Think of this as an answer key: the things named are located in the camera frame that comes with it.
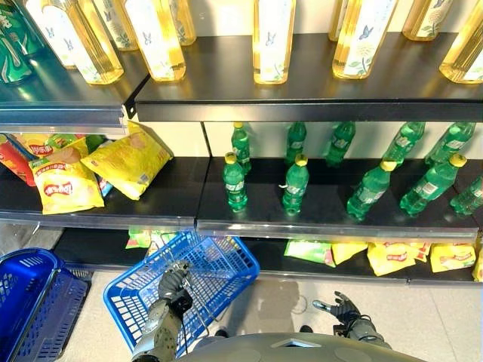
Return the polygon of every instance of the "yellow bottle cap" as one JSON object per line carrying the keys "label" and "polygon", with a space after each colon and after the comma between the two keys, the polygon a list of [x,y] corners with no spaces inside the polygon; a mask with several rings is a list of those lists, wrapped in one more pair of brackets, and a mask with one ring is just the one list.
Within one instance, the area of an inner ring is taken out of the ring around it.
{"label": "yellow bottle cap", "polygon": [[303,153],[299,153],[297,156],[295,156],[295,164],[297,166],[306,166],[307,162],[309,162],[309,159]]}
{"label": "yellow bottle cap", "polygon": [[233,152],[228,152],[225,155],[225,162],[227,164],[234,164],[236,162],[236,155]]}
{"label": "yellow bottle cap", "polygon": [[463,167],[466,163],[466,157],[463,155],[460,155],[459,153],[455,153],[450,157],[450,164],[452,164],[455,167]]}
{"label": "yellow bottle cap", "polygon": [[396,161],[382,160],[380,163],[380,168],[382,168],[386,172],[391,172],[394,171],[397,165],[398,164],[396,163]]}

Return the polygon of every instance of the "snack bag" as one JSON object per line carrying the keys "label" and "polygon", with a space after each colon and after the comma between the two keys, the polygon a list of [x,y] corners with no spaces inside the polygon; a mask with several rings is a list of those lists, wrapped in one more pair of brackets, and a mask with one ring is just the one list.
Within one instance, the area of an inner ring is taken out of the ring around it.
{"label": "snack bag", "polygon": [[130,122],[130,132],[82,163],[130,199],[139,200],[171,155],[139,125]]}
{"label": "snack bag", "polygon": [[339,265],[367,248],[368,243],[333,243],[332,254],[336,265]]}
{"label": "snack bag", "polygon": [[369,244],[369,263],[376,276],[396,272],[416,264],[404,244]]}
{"label": "snack bag", "polygon": [[71,213],[104,206],[96,177],[81,162],[85,139],[29,163],[42,200],[43,214]]}
{"label": "snack bag", "polygon": [[468,268],[475,264],[475,248],[471,244],[435,244],[430,259],[433,273]]}
{"label": "snack bag", "polygon": [[318,262],[335,268],[331,244],[319,240],[290,239],[285,248],[284,256]]}

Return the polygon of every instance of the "floor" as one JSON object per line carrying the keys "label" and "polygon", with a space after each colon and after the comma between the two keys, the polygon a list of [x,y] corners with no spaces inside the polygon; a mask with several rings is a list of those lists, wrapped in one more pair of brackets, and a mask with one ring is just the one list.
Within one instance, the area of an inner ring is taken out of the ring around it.
{"label": "floor", "polygon": [[[61,362],[130,361],[130,352],[103,304],[113,271],[96,272],[93,285],[60,358]],[[211,325],[230,334],[293,332],[303,324],[316,333],[332,334],[336,320],[311,306],[314,299],[333,301],[339,290],[396,351],[427,362],[481,362],[481,288],[409,287],[321,280],[260,277]]]}

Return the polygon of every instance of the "green soda bottle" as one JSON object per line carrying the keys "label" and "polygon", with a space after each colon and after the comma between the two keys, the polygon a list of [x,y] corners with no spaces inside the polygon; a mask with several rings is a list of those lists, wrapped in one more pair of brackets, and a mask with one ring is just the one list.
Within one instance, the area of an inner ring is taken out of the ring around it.
{"label": "green soda bottle", "polygon": [[455,196],[450,205],[458,214],[472,215],[476,209],[483,206],[483,175],[479,176],[465,191]]}
{"label": "green soda bottle", "polygon": [[401,166],[405,157],[423,136],[425,126],[426,122],[404,123],[389,145],[383,159],[395,161],[396,168]]}
{"label": "green soda bottle", "polygon": [[0,83],[15,83],[32,75],[32,68],[18,54],[0,28]]}
{"label": "green soda bottle", "polygon": [[35,30],[28,24],[11,0],[0,0],[0,28],[23,55],[33,55],[44,48]]}
{"label": "green soda bottle", "polygon": [[372,205],[389,188],[391,171],[396,167],[395,161],[382,160],[379,166],[365,173],[354,195],[347,201],[347,213],[357,220],[363,220]]}
{"label": "green soda bottle", "polygon": [[307,129],[303,122],[295,122],[291,125],[287,134],[287,155],[285,163],[291,166],[295,161],[295,156],[303,152],[303,141],[307,136]]}
{"label": "green soda bottle", "polygon": [[309,183],[307,162],[307,157],[303,153],[299,153],[295,156],[295,163],[288,169],[285,193],[281,202],[289,215],[300,212],[302,198]]}
{"label": "green soda bottle", "polygon": [[248,133],[243,129],[243,122],[234,122],[233,127],[235,127],[232,135],[233,151],[236,154],[238,163],[245,170],[246,175],[251,169]]}
{"label": "green soda bottle", "polygon": [[444,163],[458,152],[475,131],[476,123],[453,123],[425,157],[424,161],[430,167]]}
{"label": "green soda bottle", "polygon": [[428,172],[402,197],[399,206],[410,216],[416,216],[426,205],[438,198],[451,187],[458,169],[466,163],[466,158],[458,153],[448,162],[431,167]]}
{"label": "green soda bottle", "polygon": [[245,172],[236,161],[236,155],[228,152],[225,155],[225,168],[223,168],[223,181],[225,182],[228,204],[234,212],[242,211],[247,206],[248,197],[245,188]]}
{"label": "green soda bottle", "polygon": [[339,167],[344,155],[350,147],[355,136],[355,122],[343,122],[337,126],[332,135],[331,147],[325,158],[329,167]]}

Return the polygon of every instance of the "lay's potato chip bag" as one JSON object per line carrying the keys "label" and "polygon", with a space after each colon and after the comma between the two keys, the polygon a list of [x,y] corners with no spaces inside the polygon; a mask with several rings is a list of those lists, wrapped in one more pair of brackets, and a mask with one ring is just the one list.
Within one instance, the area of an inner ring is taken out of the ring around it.
{"label": "lay's potato chip bag", "polygon": [[139,125],[131,134],[98,148],[82,163],[132,200],[139,200],[171,155]]}
{"label": "lay's potato chip bag", "polygon": [[31,161],[43,214],[71,213],[104,206],[95,175],[80,160],[88,154],[85,139]]}

